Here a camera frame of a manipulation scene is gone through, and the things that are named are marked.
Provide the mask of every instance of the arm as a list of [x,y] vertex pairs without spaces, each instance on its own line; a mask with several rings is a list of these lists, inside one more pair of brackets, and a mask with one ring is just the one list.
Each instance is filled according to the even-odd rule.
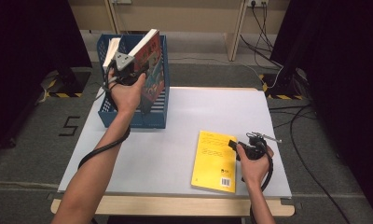
[[[256,223],[275,223],[261,190],[261,183],[269,170],[267,155],[257,161],[250,161],[239,144],[237,145],[237,151],[242,163],[242,176],[248,189]],[[269,146],[268,152],[272,157],[273,151]]]
[[[145,75],[133,86],[116,85],[112,97],[118,112],[96,148],[117,141],[129,127],[136,107],[140,104]],[[63,195],[52,223],[90,223],[102,199],[114,169],[120,145],[110,148],[85,162],[73,176]]]

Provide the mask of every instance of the black curtain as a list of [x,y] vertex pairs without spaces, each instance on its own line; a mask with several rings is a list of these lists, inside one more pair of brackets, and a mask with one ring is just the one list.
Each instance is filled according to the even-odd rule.
[[0,0],[0,142],[13,135],[54,70],[91,67],[66,0]]
[[[309,4],[291,0],[274,58],[288,59]],[[306,71],[318,115],[373,208],[373,2],[331,1],[318,13],[297,67]]]

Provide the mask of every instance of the white table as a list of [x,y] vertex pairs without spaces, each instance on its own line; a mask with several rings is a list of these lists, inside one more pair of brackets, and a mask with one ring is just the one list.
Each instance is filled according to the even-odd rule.
[[[91,108],[59,192],[66,190],[80,160],[105,132],[97,113],[101,102],[97,100]],[[166,125],[166,129],[131,130],[97,214],[248,216],[248,192],[241,181],[239,162],[235,194],[195,189],[190,178],[200,130],[234,135],[245,143],[248,132],[274,137],[264,92],[170,88]],[[292,195],[279,149],[276,142],[268,140],[268,145],[274,151],[274,171],[264,194],[274,216],[291,216],[294,206],[280,202]],[[54,200],[52,212],[56,212],[59,202]]]

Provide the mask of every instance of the forearm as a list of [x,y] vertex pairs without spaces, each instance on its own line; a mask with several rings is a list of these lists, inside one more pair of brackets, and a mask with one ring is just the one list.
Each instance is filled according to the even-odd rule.
[[[131,116],[131,113],[119,113],[96,148],[113,143],[123,136]],[[53,223],[89,223],[108,186],[119,149],[120,145],[99,153],[80,167],[63,195]]]
[[257,183],[247,184],[248,193],[251,201],[254,218],[257,224],[260,223],[275,223],[265,197],[262,193],[260,185]]

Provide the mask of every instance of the yellow book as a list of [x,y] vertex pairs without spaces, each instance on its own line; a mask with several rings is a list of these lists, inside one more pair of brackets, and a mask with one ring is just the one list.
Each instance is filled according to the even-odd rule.
[[236,152],[228,146],[236,137],[200,131],[191,185],[234,193]]

